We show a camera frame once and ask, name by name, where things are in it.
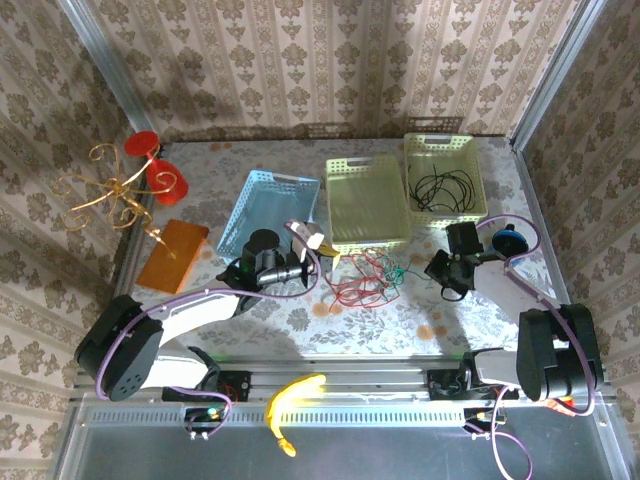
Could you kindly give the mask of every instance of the gold wire ornament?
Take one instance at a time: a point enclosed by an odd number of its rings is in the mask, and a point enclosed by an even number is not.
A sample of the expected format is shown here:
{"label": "gold wire ornament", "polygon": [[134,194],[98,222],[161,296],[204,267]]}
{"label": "gold wire ornament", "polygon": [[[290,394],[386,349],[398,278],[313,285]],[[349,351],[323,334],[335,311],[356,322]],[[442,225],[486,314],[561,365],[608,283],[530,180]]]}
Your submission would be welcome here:
{"label": "gold wire ornament", "polygon": [[[161,185],[167,185],[167,188],[163,190],[137,190],[132,188],[133,182],[144,173],[144,171],[151,165],[153,158],[148,159],[145,164],[136,173],[127,178],[126,174],[122,170],[122,163],[118,155],[118,149],[113,143],[101,143],[96,145],[89,151],[89,159],[92,162],[99,162],[105,158],[106,153],[112,150],[116,165],[116,173],[114,177],[108,178],[104,183],[101,183],[92,178],[77,173],[68,173],[62,175],[53,184],[53,193],[60,196],[65,196],[71,193],[71,185],[66,181],[67,179],[77,179],[90,185],[96,185],[104,189],[104,193],[93,200],[77,205],[70,208],[65,212],[62,217],[64,226],[69,231],[80,230],[91,221],[91,216],[86,211],[88,207],[97,205],[102,201],[112,201],[111,209],[107,214],[107,221],[115,230],[131,227],[136,221],[142,217],[141,225],[144,232],[151,238],[155,239],[158,243],[164,245],[171,258],[175,260],[176,255],[171,251],[168,245],[162,240],[162,231],[153,225],[153,216],[142,204],[135,199],[135,195],[159,195],[161,193],[170,192],[178,182],[178,178],[172,172],[160,172],[156,175],[156,181]],[[118,206],[123,207],[119,215],[116,215]]]}

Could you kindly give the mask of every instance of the pale green plastic basket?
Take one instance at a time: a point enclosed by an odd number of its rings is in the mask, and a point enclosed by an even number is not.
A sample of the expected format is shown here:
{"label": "pale green plastic basket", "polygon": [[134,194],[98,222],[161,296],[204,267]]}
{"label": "pale green plastic basket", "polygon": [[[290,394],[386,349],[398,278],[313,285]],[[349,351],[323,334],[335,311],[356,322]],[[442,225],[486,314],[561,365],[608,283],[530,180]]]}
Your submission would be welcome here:
{"label": "pale green plastic basket", "polygon": [[[462,170],[469,175],[476,193],[476,204],[472,210],[461,213],[451,213],[446,209],[440,212],[420,211],[417,202],[409,196],[409,185],[413,188],[422,177],[433,174],[433,165],[438,173]],[[478,165],[475,138],[408,133],[404,136],[404,168],[406,202],[414,225],[444,228],[452,223],[478,222],[487,216],[487,198]],[[435,196],[434,203],[453,206],[451,196],[444,191]]]}
{"label": "pale green plastic basket", "polygon": [[411,240],[409,209],[394,155],[327,160],[331,242],[348,255],[401,250]]}

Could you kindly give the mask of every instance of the light blue plastic basket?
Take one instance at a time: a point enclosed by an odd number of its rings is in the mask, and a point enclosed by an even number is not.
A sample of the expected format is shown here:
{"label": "light blue plastic basket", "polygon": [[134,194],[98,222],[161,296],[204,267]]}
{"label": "light blue plastic basket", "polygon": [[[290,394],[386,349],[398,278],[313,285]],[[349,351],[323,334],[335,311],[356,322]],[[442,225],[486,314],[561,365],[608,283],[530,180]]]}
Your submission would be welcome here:
{"label": "light blue plastic basket", "polygon": [[218,243],[218,255],[227,263],[240,257],[251,234],[261,228],[276,232],[280,245],[288,248],[292,235],[284,223],[311,220],[319,190],[315,178],[252,170]]}

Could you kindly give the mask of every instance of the floral wallpaper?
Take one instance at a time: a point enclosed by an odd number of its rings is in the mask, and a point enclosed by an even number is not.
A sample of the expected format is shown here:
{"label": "floral wallpaper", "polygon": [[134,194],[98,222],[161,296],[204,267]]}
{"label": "floral wallpaper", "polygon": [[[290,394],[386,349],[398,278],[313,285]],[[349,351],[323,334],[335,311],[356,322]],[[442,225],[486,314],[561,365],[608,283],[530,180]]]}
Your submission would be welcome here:
{"label": "floral wallpaper", "polygon": [[611,0],[525,149],[640,459],[640,1]]}
{"label": "floral wallpaper", "polygon": [[95,193],[64,173],[128,121],[55,2],[0,1],[0,478],[44,478],[62,428],[73,352],[110,296],[119,236],[104,215],[62,215]]}
{"label": "floral wallpaper", "polygon": [[506,134],[579,0],[86,3],[155,129],[201,141]]}

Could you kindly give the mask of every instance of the patterned tablecloth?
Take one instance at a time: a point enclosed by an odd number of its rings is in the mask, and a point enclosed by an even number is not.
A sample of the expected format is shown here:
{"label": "patterned tablecloth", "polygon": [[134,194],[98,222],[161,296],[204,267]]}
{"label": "patterned tablecloth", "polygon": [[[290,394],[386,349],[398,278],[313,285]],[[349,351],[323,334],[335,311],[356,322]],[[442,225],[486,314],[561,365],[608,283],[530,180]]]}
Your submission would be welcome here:
{"label": "patterned tablecloth", "polygon": [[[530,218],[514,156],[503,138],[479,138],[478,154],[484,176],[490,215],[514,213]],[[306,140],[236,143],[183,143],[165,149],[189,182],[189,195],[178,205],[156,202],[155,223],[164,227],[169,219],[206,225],[208,243],[200,251],[186,289],[203,286],[224,268],[215,253],[227,219],[247,174],[255,168],[277,173],[324,178],[325,160],[394,153],[403,158],[402,140]],[[324,180],[314,218],[327,229]],[[487,243],[498,225],[486,227],[481,239]],[[529,227],[520,230],[533,243]],[[142,269],[155,242],[146,238],[135,275]],[[439,249],[447,249],[443,230],[415,228],[410,247],[395,257],[400,264],[422,273]],[[346,273],[340,266],[333,278]],[[529,281],[552,293],[551,281],[541,252],[518,265]],[[273,286],[271,293],[293,293],[299,282]],[[342,308],[333,302],[322,280],[312,293],[298,300],[261,300],[233,320],[212,323],[179,337],[185,345],[196,345],[212,354],[287,355],[327,354],[453,354],[469,348],[514,346],[517,327],[489,301],[467,295],[458,303],[440,297],[435,282],[407,275],[401,296],[379,309]],[[166,295],[136,286],[133,298],[145,306]]]}

